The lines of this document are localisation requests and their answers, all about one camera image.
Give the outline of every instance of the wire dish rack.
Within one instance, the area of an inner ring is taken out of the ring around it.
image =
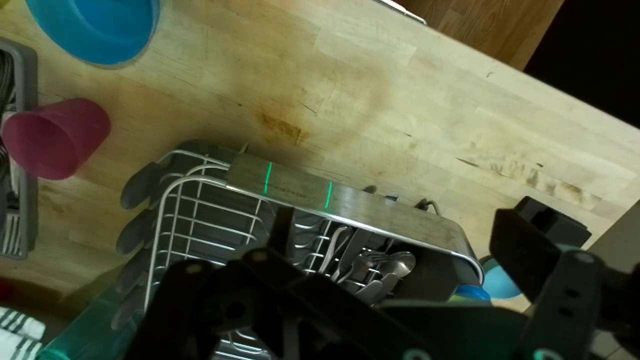
[[[432,213],[395,203],[385,200],[385,196],[343,187],[246,153],[229,156],[229,151],[222,151],[221,156],[218,149],[209,153],[175,149],[170,156],[175,166],[166,166],[173,169],[161,175],[161,190],[151,197],[154,213],[151,224],[152,241],[143,247],[143,252],[151,254],[146,280],[143,282],[145,308],[151,304],[170,264],[200,257],[215,265],[224,265],[246,249],[264,245],[281,205],[296,208],[289,239],[290,261],[302,272],[327,273],[355,293],[385,276],[380,270],[385,254],[397,249],[410,249],[414,254],[425,249],[448,252],[463,257],[479,276],[483,273],[466,238],[463,236],[465,244],[452,241],[461,227],[448,219],[441,222]],[[362,213],[370,209],[376,213],[386,212],[385,208],[392,208],[391,212],[400,212],[400,215],[405,212],[412,213],[410,222],[423,219],[414,227],[427,236],[445,238],[442,241],[448,247],[392,231],[392,226],[403,226],[403,222],[392,224],[391,213],[382,213],[389,217],[382,226],[362,219]],[[364,272],[340,273],[340,256],[345,256],[357,231],[367,236],[362,245],[359,245],[359,256],[378,254],[378,260],[370,256]],[[272,355],[251,329],[237,329],[226,334],[216,350],[216,357]]]

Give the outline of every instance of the wooden countertop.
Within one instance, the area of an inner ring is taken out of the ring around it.
[[[41,238],[2,276],[60,295],[126,261],[126,177],[207,138],[362,187],[435,197],[483,256],[495,209],[534,196],[595,239],[640,197],[640,131],[370,0],[164,1],[146,53],[82,63],[0,9],[0,35],[41,53],[41,101],[85,95],[112,135],[64,182],[43,182]]]

